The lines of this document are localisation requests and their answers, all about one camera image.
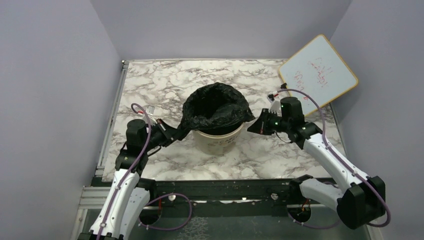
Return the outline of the beige round trash bin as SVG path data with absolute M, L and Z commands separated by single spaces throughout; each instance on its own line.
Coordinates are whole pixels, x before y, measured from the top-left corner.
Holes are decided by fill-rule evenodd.
M 244 128 L 245 124 L 242 123 L 234 131 L 224 135 L 210 135 L 201 131 L 192 130 L 195 146 L 205 154 L 208 155 L 224 155 L 231 151 Z

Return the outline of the black plastic trash bag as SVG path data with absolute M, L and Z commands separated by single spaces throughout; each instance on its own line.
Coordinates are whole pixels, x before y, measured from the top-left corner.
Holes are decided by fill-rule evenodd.
M 182 105 L 178 128 L 210 131 L 250 122 L 255 116 L 245 96 L 233 86 L 216 82 L 198 88 Z

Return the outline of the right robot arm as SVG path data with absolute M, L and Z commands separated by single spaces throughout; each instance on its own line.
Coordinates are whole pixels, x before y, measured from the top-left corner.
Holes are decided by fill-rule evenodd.
M 378 177 L 370 177 L 333 148 L 325 131 L 305 120 L 301 102 L 296 97 L 280 100 L 281 115 L 264 108 L 248 132 L 271 136 L 285 133 L 289 140 L 314 157 L 330 174 L 336 185 L 303 175 L 289 182 L 288 199 L 299 207 L 289 210 L 301 226 L 311 217 L 309 202 L 317 201 L 335 211 L 340 221 L 354 230 L 389 215 L 385 202 L 386 187 Z

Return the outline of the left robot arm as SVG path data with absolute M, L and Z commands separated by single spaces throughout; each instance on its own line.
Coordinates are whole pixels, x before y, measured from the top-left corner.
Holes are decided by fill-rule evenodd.
M 145 206 L 157 200 L 155 180 L 142 178 L 148 152 L 182 139 L 186 130 L 157 119 L 135 119 L 127 123 L 126 142 L 115 161 L 113 181 L 102 209 L 88 232 L 79 240 L 127 240 Z

